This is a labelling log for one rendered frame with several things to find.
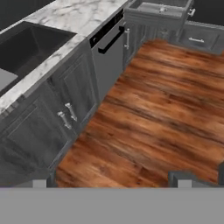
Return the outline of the narrow grey cupboard door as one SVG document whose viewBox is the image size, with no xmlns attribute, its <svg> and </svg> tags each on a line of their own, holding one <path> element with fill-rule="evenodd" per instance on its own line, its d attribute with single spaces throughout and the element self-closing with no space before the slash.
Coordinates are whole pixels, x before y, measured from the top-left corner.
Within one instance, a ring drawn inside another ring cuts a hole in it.
<svg viewBox="0 0 224 224">
<path fill-rule="evenodd" d="M 126 47 L 123 47 L 123 69 L 126 69 L 126 66 L 131 62 L 131 60 L 136 55 L 138 49 L 142 45 L 146 37 L 146 27 L 142 24 L 133 24 L 126 23 L 124 25 L 125 31 L 127 28 L 130 29 L 129 33 L 129 50 Z M 126 44 L 127 34 L 124 31 L 124 41 Z"/>
</svg>

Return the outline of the black kitchen sink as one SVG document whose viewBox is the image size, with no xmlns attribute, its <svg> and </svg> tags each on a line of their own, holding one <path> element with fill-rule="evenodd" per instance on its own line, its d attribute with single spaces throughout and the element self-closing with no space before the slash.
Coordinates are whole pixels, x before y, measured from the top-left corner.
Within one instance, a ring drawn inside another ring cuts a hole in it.
<svg viewBox="0 0 224 224">
<path fill-rule="evenodd" d="M 0 34 L 0 69 L 15 75 L 14 80 L 0 88 L 0 97 L 74 36 L 72 31 L 31 22 L 21 22 Z"/>
</svg>

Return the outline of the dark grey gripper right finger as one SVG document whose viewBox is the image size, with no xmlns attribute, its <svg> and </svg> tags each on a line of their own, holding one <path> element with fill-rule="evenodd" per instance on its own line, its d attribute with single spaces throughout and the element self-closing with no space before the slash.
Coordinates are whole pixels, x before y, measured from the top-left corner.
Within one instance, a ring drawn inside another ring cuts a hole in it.
<svg viewBox="0 0 224 224">
<path fill-rule="evenodd" d="M 187 171 L 169 171 L 168 184 L 169 187 L 176 187 L 176 188 L 216 187 L 215 184 L 201 180 L 191 172 Z"/>
</svg>

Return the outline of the grey dishwasher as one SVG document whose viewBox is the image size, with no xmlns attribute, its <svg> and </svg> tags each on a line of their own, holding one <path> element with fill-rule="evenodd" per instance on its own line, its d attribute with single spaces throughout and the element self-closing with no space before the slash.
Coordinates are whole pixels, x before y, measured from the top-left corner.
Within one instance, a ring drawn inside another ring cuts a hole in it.
<svg viewBox="0 0 224 224">
<path fill-rule="evenodd" d="M 123 71 L 124 33 L 105 54 L 98 53 L 98 48 L 104 48 L 112 40 L 119 32 L 119 26 L 123 26 L 123 22 L 123 10 L 120 10 L 89 40 L 101 102 Z"/>
</svg>

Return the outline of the wide grey cupboard door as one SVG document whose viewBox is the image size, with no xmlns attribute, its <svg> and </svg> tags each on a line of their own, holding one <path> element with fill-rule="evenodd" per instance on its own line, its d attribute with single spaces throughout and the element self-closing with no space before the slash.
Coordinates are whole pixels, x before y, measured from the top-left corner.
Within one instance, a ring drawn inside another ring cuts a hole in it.
<svg viewBox="0 0 224 224">
<path fill-rule="evenodd" d="M 75 131 L 80 132 L 98 104 L 95 68 L 89 43 L 74 49 L 48 80 L 62 101 L 68 121 Z M 65 107 L 68 102 L 72 104 L 77 122 Z"/>
<path fill-rule="evenodd" d="M 71 139 L 62 114 L 59 98 L 44 86 L 5 119 L 0 126 L 0 182 L 14 182 L 53 166 Z"/>
</svg>

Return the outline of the open grey drawer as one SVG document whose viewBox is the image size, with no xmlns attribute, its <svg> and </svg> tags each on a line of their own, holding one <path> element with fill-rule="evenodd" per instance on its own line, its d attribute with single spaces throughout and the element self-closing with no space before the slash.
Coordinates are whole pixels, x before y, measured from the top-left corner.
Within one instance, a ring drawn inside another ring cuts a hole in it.
<svg viewBox="0 0 224 224">
<path fill-rule="evenodd" d="M 195 9 L 193 4 L 194 0 L 132 0 L 124 11 L 127 16 L 184 20 L 190 17 L 188 11 Z M 160 13 L 164 7 L 168 11 Z"/>
</svg>

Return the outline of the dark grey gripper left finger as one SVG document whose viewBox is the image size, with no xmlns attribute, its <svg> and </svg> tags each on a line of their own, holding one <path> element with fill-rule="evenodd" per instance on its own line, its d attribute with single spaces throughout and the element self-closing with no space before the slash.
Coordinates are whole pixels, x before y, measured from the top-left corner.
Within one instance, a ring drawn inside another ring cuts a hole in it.
<svg viewBox="0 0 224 224">
<path fill-rule="evenodd" d="M 15 180 L 7 185 L 8 187 L 23 187 L 23 188 L 51 188 L 56 187 L 55 172 L 48 173 L 36 172 L 27 177 Z"/>
</svg>

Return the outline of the closed grey drawer front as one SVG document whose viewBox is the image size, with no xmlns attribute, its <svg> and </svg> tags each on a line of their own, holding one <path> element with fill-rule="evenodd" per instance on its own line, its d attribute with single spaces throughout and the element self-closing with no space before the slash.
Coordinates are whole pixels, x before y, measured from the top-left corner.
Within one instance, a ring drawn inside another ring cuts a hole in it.
<svg viewBox="0 0 224 224">
<path fill-rule="evenodd" d="M 190 37 L 204 39 L 205 43 L 189 41 Z M 224 26 L 188 21 L 178 38 L 178 43 L 199 51 L 222 54 L 224 51 Z"/>
</svg>

